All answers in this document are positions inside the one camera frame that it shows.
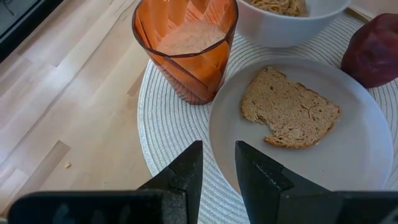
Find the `tan cereal flakes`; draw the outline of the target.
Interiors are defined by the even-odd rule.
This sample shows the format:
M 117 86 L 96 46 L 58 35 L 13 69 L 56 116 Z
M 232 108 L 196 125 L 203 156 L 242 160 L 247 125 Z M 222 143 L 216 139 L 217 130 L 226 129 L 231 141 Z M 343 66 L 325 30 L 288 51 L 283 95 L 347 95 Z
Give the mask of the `tan cereal flakes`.
M 307 17 L 305 0 L 244 0 L 248 4 L 281 16 Z

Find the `white round plate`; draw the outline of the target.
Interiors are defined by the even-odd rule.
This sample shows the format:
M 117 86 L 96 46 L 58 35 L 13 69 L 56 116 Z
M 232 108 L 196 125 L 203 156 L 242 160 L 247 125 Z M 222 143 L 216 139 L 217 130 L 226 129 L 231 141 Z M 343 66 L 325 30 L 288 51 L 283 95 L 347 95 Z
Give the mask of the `white round plate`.
M 320 142 L 304 149 L 274 147 L 263 141 L 271 130 L 241 116 L 239 102 L 256 72 L 273 65 L 338 105 L 342 114 Z M 208 120 L 215 161 L 233 192 L 239 193 L 235 143 L 244 141 L 288 169 L 329 190 L 381 190 L 391 175 L 391 130 L 374 98 L 341 70 L 307 58 L 275 57 L 234 72 L 216 95 Z

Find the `white ceramic bowl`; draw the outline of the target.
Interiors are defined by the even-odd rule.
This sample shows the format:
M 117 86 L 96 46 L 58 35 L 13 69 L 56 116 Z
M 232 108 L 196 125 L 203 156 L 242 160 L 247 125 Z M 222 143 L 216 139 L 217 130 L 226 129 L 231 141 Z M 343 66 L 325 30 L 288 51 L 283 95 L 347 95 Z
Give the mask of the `white ceramic bowl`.
M 248 41 L 263 47 L 292 47 L 315 37 L 333 22 L 351 0 L 304 0 L 305 17 L 283 16 L 237 0 L 237 31 Z

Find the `orange glass tumbler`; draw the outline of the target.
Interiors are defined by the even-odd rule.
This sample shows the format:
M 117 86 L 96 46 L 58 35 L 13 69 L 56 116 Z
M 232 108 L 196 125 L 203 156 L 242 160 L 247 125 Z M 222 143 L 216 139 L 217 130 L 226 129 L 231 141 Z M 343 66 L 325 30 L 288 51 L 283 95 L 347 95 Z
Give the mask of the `orange glass tumbler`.
M 224 81 L 238 21 L 236 0 L 140 0 L 132 32 L 161 74 L 187 103 L 212 101 Z M 194 54 L 169 55 L 157 50 L 162 38 L 188 22 L 216 25 L 224 37 Z

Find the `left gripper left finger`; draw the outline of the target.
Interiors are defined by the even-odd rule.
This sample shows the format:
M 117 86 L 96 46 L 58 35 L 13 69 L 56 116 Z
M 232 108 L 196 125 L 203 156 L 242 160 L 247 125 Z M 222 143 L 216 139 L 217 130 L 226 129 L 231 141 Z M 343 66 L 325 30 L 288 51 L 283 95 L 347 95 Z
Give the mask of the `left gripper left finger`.
M 11 205 L 7 224 L 197 224 L 202 182 L 194 141 L 136 190 L 34 192 Z

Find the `brown toast slice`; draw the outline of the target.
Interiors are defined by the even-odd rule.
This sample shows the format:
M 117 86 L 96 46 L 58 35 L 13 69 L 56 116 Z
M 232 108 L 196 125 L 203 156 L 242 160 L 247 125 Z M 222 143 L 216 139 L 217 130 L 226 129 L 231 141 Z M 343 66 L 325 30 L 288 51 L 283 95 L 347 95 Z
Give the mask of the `brown toast slice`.
M 340 117 L 341 108 L 274 67 L 264 67 L 249 82 L 240 101 L 244 118 L 266 124 L 273 146 L 304 148 L 324 137 Z

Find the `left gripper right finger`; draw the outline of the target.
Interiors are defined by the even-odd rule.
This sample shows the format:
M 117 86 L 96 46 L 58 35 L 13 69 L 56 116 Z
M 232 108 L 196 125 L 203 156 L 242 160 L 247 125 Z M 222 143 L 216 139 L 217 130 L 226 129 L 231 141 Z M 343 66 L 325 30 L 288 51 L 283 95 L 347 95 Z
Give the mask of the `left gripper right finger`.
M 244 141 L 235 164 L 251 224 L 398 224 L 398 192 L 331 191 Z

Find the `white woven round placemat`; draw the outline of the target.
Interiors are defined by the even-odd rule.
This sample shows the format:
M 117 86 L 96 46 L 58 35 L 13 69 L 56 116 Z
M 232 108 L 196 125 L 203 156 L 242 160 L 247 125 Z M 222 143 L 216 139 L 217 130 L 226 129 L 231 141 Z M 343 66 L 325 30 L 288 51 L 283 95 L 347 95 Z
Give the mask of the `white woven round placemat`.
M 306 43 L 287 49 L 267 49 L 236 34 L 226 76 L 255 61 L 275 56 L 296 56 L 339 66 L 351 36 L 363 21 L 340 15 L 325 30 Z M 398 79 L 369 91 L 383 112 L 391 130 L 392 172 L 386 190 L 398 190 Z M 189 105 L 182 101 L 149 62 L 141 85 L 138 106 L 142 152 L 152 175 L 158 174 L 195 140 L 203 141 L 203 187 L 199 223 L 249 224 L 243 200 L 221 174 L 208 140 L 210 105 Z

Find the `red apple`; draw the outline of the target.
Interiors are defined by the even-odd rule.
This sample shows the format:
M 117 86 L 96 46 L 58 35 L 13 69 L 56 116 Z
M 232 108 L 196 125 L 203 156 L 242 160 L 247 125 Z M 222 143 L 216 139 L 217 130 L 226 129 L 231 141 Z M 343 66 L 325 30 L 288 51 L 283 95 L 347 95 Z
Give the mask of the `red apple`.
M 398 78 L 398 14 L 380 14 L 358 29 L 343 55 L 341 70 L 365 88 Z

